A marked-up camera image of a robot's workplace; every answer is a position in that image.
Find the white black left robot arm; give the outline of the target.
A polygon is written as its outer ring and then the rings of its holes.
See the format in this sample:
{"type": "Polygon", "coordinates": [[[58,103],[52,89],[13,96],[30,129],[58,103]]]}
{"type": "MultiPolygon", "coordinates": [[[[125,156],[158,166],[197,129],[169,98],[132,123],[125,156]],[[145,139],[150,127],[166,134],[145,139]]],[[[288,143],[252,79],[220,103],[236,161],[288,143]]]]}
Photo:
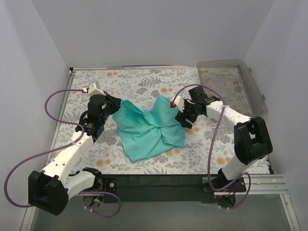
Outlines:
{"type": "Polygon", "coordinates": [[[90,190],[98,192],[103,185],[101,172],[86,167],[70,175],[81,156],[97,141],[104,131],[108,117],[120,109],[121,100],[107,92],[93,94],[87,110],[80,116],[68,147],[40,172],[33,171],[28,177],[28,202],[53,215],[65,209],[69,199],[90,190]]]}

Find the aluminium frame rail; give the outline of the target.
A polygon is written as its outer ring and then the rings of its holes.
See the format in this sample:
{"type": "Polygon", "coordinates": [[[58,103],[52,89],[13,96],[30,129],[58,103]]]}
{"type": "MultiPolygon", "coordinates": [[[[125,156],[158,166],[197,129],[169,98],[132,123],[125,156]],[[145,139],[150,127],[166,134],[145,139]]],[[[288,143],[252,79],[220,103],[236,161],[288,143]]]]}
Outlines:
{"type": "MultiPolygon", "coordinates": [[[[277,174],[252,174],[251,188],[249,194],[288,194],[283,175],[277,174]]],[[[244,195],[249,186],[248,176],[242,177],[239,183],[236,183],[236,195],[244,195]]]]}

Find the teal t shirt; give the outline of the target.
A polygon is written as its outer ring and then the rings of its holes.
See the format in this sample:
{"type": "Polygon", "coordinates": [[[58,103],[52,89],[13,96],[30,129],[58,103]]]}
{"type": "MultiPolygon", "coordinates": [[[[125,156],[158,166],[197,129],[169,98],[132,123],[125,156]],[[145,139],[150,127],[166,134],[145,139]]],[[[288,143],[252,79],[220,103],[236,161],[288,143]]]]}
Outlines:
{"type": "Polygon", "coordinates": [[[160,95],[153,107],[146,110],[122,99],[113,120],[130,161],[150,159],[175,147],[185,147],[185,128],[175,120],[178,110],[169,104],[169,99],[160,95]]]}

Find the clear plastic bin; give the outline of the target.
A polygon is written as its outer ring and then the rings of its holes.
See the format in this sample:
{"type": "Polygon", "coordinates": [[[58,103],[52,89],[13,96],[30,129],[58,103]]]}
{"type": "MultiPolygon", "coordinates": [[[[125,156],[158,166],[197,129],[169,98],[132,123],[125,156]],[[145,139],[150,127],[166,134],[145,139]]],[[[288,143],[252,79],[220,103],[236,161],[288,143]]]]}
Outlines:
{"type": "Polygon", "coordinates": [[[203,61],[197,64],[200,83],[218,92],[232,109],[246,116],[264,116],[265,98],[243,60],[203,61]]]}

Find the floral patterned table mat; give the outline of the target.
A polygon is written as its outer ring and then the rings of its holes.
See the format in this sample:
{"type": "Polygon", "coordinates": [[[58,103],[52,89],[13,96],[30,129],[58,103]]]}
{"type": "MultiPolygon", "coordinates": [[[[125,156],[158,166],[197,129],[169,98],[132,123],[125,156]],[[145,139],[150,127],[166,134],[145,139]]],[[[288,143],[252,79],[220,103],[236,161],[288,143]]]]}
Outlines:
{"type": "Polygon", "coordinates": [[[55,147],[71,138],[89,101],[78,90],[93,82],[123,103],[73,172],[93,167],[103,174],[216,174],[235,156],[233,133],[225,126],[216,129],[216,121],[205,116],[199,116],[191,129],[175,120],[178,111],[169,101],[177,91],[189,97],[189,84],[199,82],[195,67],[77,70],[55,147]]]}

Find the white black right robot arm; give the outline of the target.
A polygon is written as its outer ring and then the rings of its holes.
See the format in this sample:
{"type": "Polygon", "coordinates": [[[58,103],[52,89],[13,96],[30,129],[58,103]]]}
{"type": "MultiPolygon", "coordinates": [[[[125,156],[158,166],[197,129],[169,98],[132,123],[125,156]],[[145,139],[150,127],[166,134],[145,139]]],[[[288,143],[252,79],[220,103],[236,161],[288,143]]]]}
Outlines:
{"type": "Polygon", "coordinates": [[[209,157],[213,152],[215,139],[221,125],[234,134],[234,157],[218,171],[215,179],[209,179],[212,191],[229,191],[235,182],[247,175],[246,170],[257,160],[264,158],[273,151],[266,122],[263,118],[243,115],[230,108],[218,93],[209,97],[205,86],[190,84],[190,98],[184,99],[178,93],[171,99],[170,107],[178,108],[175,119],[184,128],[192,128],[198,116],[206,116],[217,121],[209,148],[209,157]]]}

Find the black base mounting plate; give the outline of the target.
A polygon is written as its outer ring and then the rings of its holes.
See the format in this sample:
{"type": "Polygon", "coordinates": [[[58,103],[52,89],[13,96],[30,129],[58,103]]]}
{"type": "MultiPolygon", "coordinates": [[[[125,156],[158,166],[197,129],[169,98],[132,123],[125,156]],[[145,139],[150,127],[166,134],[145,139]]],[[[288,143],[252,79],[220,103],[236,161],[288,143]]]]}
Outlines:
{"type": "Polygon", "coordinates": [[[207,184],[205,175],[103,175],[104,192],[121,202],[201,202],[222,200],[207,184]]]}

